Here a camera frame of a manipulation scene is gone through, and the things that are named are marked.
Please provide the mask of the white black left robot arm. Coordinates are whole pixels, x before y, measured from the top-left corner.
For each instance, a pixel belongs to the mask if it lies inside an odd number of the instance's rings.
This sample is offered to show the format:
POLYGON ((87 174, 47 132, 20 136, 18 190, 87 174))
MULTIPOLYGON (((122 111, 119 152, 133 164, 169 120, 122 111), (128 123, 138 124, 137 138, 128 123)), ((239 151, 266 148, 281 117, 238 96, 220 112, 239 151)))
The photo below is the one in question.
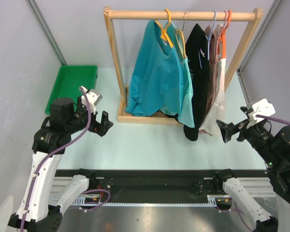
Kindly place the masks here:
POLYGON ((94 171, 86 169, 77 170, 69 184, 49 199, 58 165, 73 142, 72 134, 89 131, 103 137, 113 126, 106 111, 101 121, 96 121, 96 105, 101 98, 89 92, 77 102, 71 98, 53 101, 50 115, 34 135, 29 182, 21 206, 9 218, 9 227, 22 232, 56 232, 63 215, 80 195, 97 193, 97 203, 102 204, 100 200, 109 191, 101 188, 94 171))

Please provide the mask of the teal blue t shirt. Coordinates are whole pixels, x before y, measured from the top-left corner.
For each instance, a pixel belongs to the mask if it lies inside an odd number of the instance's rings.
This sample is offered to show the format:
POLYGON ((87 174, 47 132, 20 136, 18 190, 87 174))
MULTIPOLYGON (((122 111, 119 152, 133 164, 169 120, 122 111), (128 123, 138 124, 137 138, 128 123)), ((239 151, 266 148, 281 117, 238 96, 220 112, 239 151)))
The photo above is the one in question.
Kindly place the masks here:
POLYGON ((132 73, 125 112, 151 116, 164 108, 182 113, 183 74, 174 46, 161 38, 161 27, 150 20, 132 73))

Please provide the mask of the yellow plastic hanger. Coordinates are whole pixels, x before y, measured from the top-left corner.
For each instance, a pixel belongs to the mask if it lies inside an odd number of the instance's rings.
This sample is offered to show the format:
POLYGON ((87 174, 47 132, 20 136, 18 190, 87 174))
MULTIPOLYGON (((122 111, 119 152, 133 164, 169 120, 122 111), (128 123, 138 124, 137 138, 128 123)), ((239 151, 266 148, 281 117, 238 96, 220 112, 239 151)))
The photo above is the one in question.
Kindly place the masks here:
POLYGON ((160 31, 161 31, 161 35, 160 35, 160 37, 161 37, 161 39, 163 40, 163 41, 165 41, 165 42, 167 42, 168 43, 168 45, 170 46, 170 48, 173 48, 173 43, 172 43, 172 41, 171 41, 171 39, 170 39, 170 37, 169 37, 169 35, 168 35, 168 33, 167 33, 167 28, 171 25, 171 13, 170 13, 170 11, 168 10, 168 9, 165 9, 165 12, 167 13, 167 15, 168 15, 168 22, 167 22, 167 24, 166 24, 166 26, 163 26, 159 21, 157 21, 157 20, 155 20, 155 23, 159 26, 159 28, 160 28, 160 31))

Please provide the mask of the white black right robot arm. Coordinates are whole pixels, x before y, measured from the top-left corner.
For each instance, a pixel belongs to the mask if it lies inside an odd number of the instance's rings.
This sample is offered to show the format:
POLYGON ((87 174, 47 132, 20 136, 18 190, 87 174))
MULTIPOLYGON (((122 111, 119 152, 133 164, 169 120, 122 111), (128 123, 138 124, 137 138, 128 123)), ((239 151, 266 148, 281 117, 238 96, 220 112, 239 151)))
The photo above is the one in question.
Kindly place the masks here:
POLYGON ((232 198, 235 208, 247 216, 254 232, 290 232, 290 122, 241 107, 247 119, 237 124, 217 120, 223 142, 238 134, 237 141, 248 141, 268 168, 266 174, 277 199, 278 216, 262 208, 244 189, 231 169, 216 172, 213 188, 232 198))

